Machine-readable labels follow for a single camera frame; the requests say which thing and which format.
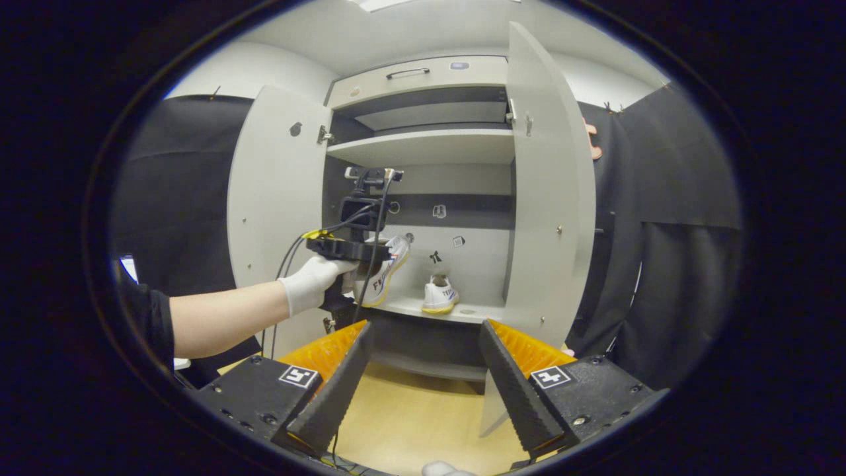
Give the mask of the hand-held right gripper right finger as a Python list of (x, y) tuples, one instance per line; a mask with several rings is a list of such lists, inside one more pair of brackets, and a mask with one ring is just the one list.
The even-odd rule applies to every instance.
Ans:
[(497, 321), (481, 325), (478, 346), (531, 459), (607, 436), (668, 394), (606, 356), (577, 359)]

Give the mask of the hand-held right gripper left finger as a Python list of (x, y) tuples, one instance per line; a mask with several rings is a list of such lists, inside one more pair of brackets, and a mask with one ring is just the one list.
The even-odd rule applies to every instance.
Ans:
[(321, 457), (350, 408), (373, 337), (371, 323), (359, 321), (279, 360), (251, 356), (194, 398), (249, 436)]

